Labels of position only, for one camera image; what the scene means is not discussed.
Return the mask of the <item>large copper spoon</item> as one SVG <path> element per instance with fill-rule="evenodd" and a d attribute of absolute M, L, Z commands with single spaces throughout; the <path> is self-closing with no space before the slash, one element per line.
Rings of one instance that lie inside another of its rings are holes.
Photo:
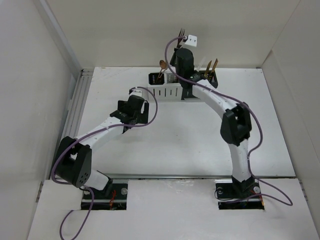
<path fill-rule="evenodd" d="M 159 61 L 159 66 L 160 66 L 160 72 L 157 76 L 157 79 L 160 79 L 164 72 L 168 69 L 168 64 L 165 60 L 160 60 Z"/>

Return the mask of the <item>gold knife black handle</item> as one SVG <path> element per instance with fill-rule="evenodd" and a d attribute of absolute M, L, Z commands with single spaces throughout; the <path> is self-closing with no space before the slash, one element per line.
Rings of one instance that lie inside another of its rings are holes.
<path fill-rule="evenodd" d="M 211 72 L 209 74 L 209 77 L 208 79 L 211 80 L 212 82 L 215 82 L 216 81 L 216 67 L 218 65 L 218 59 L 216 58 L 215 61 L 214 61 L 214 64 L 212 66 L 212 69 L 211 69 Z"/>

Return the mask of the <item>white chopstick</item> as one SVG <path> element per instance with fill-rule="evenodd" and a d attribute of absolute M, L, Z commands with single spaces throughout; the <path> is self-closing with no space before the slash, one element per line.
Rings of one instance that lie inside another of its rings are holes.
<path fill-rule="evenodd" d="M 196 65 L 196 67 L 195 67 L 196 71 L 200 71 L 201 70 L 202 66 L 204 65 L 205 60 L 206 60 L 206 57 L 203 57 L 201 59 L 201 61 Z"/>

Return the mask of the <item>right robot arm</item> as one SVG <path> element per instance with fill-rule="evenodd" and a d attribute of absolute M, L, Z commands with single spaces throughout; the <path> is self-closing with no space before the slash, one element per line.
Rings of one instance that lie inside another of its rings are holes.
<path fill-rule="evenodd" d="M 191 50 L 176 47 L 170 63 L 176 74 L 190 82 L 179 79 L 184 92 L 190 92 L 205 102 L 221 118 L 220 135 L 228 144 L 232 162 L 232 183 L 223 183 L 217 187 L 223 191 L 223 199 L 243 198 L 253 187 L 255 180 L 249 171 L 247 155 L 248 140 L 252 123 L 250 113 L 235 100 L 213 93 L 218 87 L 218 79 L 214 69 L 208 64 L 204 74 L 195 70 L 194 56 Z"/>

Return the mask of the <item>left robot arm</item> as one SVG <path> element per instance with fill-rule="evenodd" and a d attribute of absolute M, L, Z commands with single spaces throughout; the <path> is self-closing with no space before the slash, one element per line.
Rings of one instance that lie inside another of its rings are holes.
<path fill-rule="evenodd" d="M 60 142 L 51 178 L 60 177 L 76 188 L 91 187 L 100 198 L 112 192 L 112 179 L 94 170 L 93 154 L 112 139 L 138 124 L 147 124 L 149 103 L 141 96 L 131 94 L 128 100 L 119 100 L 117 110 L 88 133 Z"/>

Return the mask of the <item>black utensil holder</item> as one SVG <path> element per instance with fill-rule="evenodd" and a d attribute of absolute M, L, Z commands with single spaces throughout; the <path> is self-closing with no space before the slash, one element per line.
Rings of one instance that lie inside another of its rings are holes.
<path fill-rule="evenodd" d="M 191 75 L 188 80 L 190 81 L 195 81 L 196 80 L 202 80 L 202 79 L 208 79 L 209 83 L 215 88 L 218 88 L 218 79 L 216 76 L 216 72 L 214 71 L 213 73 L 207 74 L 205 73 L 204 70 L 200 71 L 194 71 L 193 75 Z M 193 85 L 191 83 L 187 83 L 185 81 L 179 80 L 179 83 L 182 87 L 182 95 L 181 95 L 181 100 L 190 100 L 190 99 L 198 99 L 196 96 L 193 95 Z"/>

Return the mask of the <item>white utensil holder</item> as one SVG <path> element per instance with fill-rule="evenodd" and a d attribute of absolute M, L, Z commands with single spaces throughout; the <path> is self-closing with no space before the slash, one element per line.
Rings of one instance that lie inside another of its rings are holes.
<path fill-rule="evenodd" d="M 180 101 L 183 88 L 177 78 L 170 72 L 165 72 L 158 78 L 157 72 L 148 74 L 147 88 L 158 101 Z"/>

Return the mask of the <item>aluminium rail left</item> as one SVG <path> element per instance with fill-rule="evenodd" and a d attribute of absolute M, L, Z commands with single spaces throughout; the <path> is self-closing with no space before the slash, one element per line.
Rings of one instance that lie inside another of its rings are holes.
<path fill-rule="evenodd" d="M 70 97 L 65 106 L 65 112 L 57 138 L 54 157 L 49 169 L 48 179 L 51 179 L 52 168 L 56 162 L 56 157 L 58 156 L 58 148 L 61 140 L 66 136 L 74 138 L 78 135 L 93 73 L 93 69 L 82 69 L 75 82 L 75 87 L 71 89 Z"/>

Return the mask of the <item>aluminium rail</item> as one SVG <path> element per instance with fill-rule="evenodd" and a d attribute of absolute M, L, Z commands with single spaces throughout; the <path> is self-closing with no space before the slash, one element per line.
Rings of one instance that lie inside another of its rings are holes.
<path fill-rule="evenodd" d="M 231 179 L 230 175 L 173 175 L 173 174 L 126 174 L 107 173 L 107 176 L 114 179 L 136 179 L 136 180 L 163 180 L 163 179 Z"/>
<path fill-rule="evenodd" d="M 56 162 L 56 157 L 58 156 L 58 148 L 61 140 L 66 136 L 74 138 L 78 135 L 93 73 L 93 69 L 82 69 L 75 82 L 75 87 L 71 89 L 70 97 L 65 106 L 65 112 L 57 138 L 54 157 L 49 169 L 48 179 L 51 179 L 52 168 Z"/>

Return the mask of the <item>front aluminium rail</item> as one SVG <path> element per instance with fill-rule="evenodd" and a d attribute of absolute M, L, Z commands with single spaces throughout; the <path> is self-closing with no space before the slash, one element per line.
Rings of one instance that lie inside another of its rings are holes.
<path fill-rule="evenodd" d="M 136 179 L 136 180 L 163 180 L 163 179 L 231 179 L 230 175 L 173 175 L 173 174 L 126 174 L 107 173 L 107 176 L 114 179 Z"/>

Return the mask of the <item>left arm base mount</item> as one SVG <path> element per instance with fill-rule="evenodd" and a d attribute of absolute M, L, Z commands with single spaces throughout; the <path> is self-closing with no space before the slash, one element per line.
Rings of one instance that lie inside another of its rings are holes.
<path fill-rule="evenodd" d="M 94 200 L 92 210 L 124 211 L 127 209 L 128 180 L 115 179 L 108 195 L 92 188 Z"/>

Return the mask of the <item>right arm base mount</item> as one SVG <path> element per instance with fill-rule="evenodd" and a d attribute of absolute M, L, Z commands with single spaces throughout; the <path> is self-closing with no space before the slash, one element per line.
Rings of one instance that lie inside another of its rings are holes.
<path fill-rule="evenodd" d="M 219 210 L 264 210 L 260 185 L 255 182 L 245 191 L 237 190 L 231 179 L 218 179 L 215 182 L 214 196 Z"/>

